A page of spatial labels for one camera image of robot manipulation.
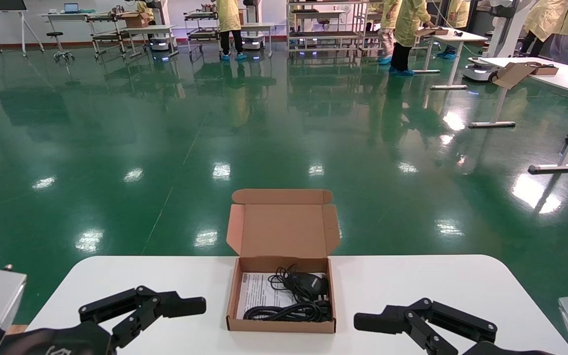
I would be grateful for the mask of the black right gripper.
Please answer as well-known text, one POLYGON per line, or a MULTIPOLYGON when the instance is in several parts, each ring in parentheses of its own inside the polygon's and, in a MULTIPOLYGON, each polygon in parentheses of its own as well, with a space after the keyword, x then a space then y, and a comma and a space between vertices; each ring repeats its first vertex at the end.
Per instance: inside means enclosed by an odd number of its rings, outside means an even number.
POLYGON ((429 355, 446 355, 448 342, 430 326, 435 325, 477 342, 464 355, 552 355, 545 351, 515 351, 496 346, 497 327, 489 321, 426 297, 409 306, 387 305, 379 314, 356 313, 354 328, 363 332, 405 333, 429 355))

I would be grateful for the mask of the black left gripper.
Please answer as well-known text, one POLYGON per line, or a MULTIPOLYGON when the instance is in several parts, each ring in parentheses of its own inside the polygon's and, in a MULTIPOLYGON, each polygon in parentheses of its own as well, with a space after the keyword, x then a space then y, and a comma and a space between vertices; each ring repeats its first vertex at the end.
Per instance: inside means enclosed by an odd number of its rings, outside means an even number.
POLYGON ((83 323, 77 326, 7 335, 0 344, 0 355, 114 355, 159 318, 206 311, 204 297, 183 298, 176 291, 156 292, 140 285, 81 306, 78 313, 83 323), (97 325, 122 315, 127 317, 112 329, 112 335, 97 325))

